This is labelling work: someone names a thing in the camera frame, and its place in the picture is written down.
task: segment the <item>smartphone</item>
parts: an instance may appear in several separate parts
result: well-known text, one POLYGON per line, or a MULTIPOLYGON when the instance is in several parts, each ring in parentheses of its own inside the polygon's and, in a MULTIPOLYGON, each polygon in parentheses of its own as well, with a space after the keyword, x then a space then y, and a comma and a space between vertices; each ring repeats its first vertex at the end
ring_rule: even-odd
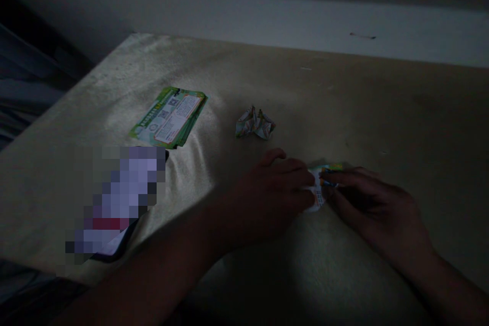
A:
MULTIPOLYGON (((168 150, 165 151, 165 161, 168 160, 169 153, 168 150)), ((102 261, 102 262, 114 262, 119 260, 124 252, 126 251, 127 244, 131 238, 136 225, 138 224, 139 219, 136 219, 135 222, 130 224, 126 229, 124 229, 117 237, 112 239, 109 243, 107 243, 102 250, 95 253, 91 259, 102 261)))

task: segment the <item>left hand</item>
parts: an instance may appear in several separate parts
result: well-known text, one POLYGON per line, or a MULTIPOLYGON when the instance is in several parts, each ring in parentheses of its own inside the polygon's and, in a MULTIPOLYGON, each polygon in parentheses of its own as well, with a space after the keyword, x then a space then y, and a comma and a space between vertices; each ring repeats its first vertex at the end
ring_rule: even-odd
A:
POLYGON ((211 205, 210 230, 224 251, 277 237, 294 218, 314 204, 314 194, 301 189, 314 185, 306 164, 285 159, 282 149, 267 151, 265 157, 245 174, 220 200, 211 205))

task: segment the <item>white wall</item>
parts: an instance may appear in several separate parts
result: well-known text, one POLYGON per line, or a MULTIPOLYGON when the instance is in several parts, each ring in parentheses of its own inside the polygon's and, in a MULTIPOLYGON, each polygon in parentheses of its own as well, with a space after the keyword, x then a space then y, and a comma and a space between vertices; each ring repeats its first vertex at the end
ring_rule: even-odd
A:
POLYGON ((489 67, 487 0, 21 1, 94 62, 149 32, 489 67))

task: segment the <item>table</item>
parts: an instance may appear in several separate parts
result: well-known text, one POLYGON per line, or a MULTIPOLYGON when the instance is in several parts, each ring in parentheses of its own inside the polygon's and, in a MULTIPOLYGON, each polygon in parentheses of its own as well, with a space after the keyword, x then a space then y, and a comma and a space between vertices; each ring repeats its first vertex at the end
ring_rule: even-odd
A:
MULTIPOLYGON (((144 145, 129 130, 162 88, 177 86, 210 99, 171 152, 165 194, 131 249, 279 146, 308 164, 365 166, 406 188, 435 247, 488 291, 488 80, 487 69, 132 35, 0 154, 0 253, 54 273, 64 228, 76 220, 71 208, 90 195, 90 157, 75 147, 144 145), (276 122, 270 141, 234 137, 251 104, 276 122)), ((94 285, 114 266, 90 260, 69 277, 94 285)), ((226 256, 189 300, 240 323, 427 317, 403 279, 327 207, 275 242, 226 256)))

